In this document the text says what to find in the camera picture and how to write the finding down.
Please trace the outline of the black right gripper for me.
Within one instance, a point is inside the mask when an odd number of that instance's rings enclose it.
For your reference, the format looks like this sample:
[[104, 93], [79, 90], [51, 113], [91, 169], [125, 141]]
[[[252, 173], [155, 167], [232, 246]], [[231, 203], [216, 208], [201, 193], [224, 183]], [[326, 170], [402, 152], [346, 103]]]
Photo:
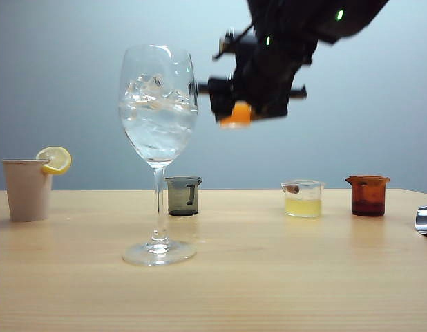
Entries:
[[257, 120], [284, 118], [290, 98], [307, 97], [304, 86], [295, 89], [292, 83], [297, 71], [312, 63], [316, 47], [317, 39], [309, 36], [227, 34], [220, 39], [213, 59], [233, 54], [235, 71], [227, 79], [211, 77], [200, 82], [198, 90], [209, 94], [216, 122], [232, 114], [235, 100], [258, 104]]

